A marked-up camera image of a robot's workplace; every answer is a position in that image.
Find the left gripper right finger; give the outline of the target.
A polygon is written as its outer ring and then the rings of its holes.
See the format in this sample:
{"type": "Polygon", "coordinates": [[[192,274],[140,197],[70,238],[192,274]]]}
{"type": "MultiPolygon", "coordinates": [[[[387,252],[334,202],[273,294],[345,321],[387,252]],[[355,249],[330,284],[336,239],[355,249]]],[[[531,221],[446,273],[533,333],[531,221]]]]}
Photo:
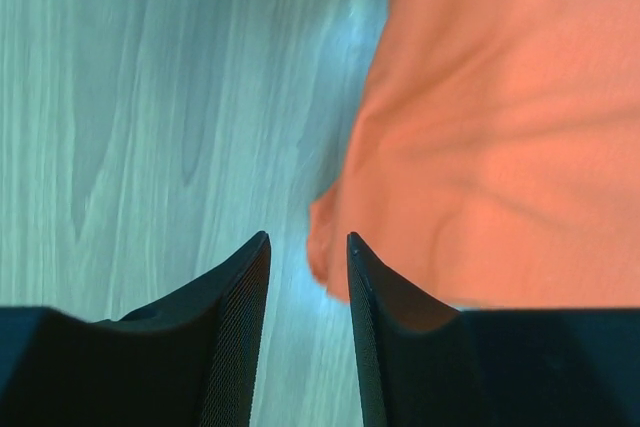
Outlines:
{"type": "Polygon", "coordinates": [[[635,309],[458,310],[347,238],[368,426],[635,426],[635,309]]]}

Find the orange t shirt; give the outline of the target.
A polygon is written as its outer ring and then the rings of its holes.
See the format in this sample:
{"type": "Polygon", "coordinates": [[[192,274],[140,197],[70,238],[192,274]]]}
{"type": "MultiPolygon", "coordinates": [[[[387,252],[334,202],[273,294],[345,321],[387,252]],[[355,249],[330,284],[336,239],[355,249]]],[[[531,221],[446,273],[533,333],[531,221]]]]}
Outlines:
{"type": "Polygon", "coordinates": [[[308,260],[467,308],[639,304],[639,0],[389,0],[308,260]]]}

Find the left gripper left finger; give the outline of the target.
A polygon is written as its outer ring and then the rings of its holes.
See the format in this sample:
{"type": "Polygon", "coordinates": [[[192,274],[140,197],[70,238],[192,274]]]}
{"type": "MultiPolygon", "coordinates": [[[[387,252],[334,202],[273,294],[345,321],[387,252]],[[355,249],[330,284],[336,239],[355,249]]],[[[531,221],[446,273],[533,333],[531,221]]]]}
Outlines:
{"type": "Polygon", "coordinates": [[[5,426],[246,426],[271,246],[232,256],[123,318],[86,322],[49,307],[1,311],[5,426]]]}

